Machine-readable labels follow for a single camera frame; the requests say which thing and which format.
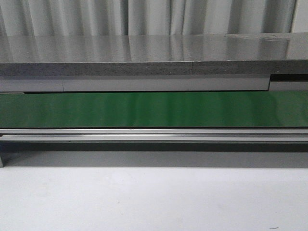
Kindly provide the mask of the green conveyor belt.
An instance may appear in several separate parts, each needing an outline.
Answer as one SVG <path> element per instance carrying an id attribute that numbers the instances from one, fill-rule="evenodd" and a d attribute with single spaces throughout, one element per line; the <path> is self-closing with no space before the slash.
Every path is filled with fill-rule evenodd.
<path id="1" fill-rule="evenodd" d="M 1 128 L 306 127 L 306 91 L 3 94 Z"/>

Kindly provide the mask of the grey rear conveyor guard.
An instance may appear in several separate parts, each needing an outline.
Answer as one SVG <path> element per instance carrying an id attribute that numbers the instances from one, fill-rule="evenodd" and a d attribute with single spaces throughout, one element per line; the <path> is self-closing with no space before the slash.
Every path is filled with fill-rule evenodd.
<path id="1" fill-rule="evenodd" d="M 177 76 L 3 76 L 4 92 L 307 90 L 308 76 L 215 74 Z"/>

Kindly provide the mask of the grey conveyor support leg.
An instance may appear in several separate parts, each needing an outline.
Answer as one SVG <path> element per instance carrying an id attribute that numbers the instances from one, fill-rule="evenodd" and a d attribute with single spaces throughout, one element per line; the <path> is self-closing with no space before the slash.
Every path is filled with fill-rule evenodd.
<path id="1" fill-rule="evenodd" d="M 0 167 L 4 167 L 5 164 L 14 157 L 15 150 L 12 143 L 0 144 Z"/>

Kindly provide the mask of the grey pleated curtain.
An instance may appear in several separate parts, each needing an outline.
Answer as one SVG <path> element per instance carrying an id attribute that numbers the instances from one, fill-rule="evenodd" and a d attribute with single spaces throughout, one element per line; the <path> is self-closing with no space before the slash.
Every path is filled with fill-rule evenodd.
<path id="1" fill-rule="evenodd" d="M 3 36 L 290 32 L 294 0 L 3 0 Z"/>

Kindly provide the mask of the aluminium front conveyor rail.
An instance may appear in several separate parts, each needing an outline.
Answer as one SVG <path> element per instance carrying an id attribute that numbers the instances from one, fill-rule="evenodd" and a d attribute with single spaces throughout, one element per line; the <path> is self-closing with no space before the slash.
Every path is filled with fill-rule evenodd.
<path id="1" fill-rule="evenodd" d="M 3 142 L 307 142 L 306 128 L 1 129 Z"/>

